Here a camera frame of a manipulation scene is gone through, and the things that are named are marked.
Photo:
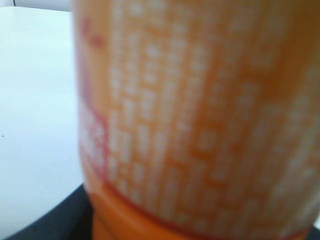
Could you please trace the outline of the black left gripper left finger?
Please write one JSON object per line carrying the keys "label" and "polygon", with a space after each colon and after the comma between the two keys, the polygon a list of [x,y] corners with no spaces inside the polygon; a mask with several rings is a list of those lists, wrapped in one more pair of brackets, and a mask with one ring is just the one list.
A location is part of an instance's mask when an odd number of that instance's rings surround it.
{"label": "black left gripper left finger", "polygon": [[51,211],[8,240],[91,240],[93,208],[80,185]]}

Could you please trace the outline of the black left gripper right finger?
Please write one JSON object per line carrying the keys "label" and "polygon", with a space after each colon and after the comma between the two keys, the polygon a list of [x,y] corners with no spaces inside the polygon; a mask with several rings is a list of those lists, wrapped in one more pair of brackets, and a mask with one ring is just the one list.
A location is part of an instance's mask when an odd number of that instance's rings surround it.
{"label": "black left gripper right finger", "polygon": [[320,220],[317,219],[308,234],[308,240],[320,240]]}

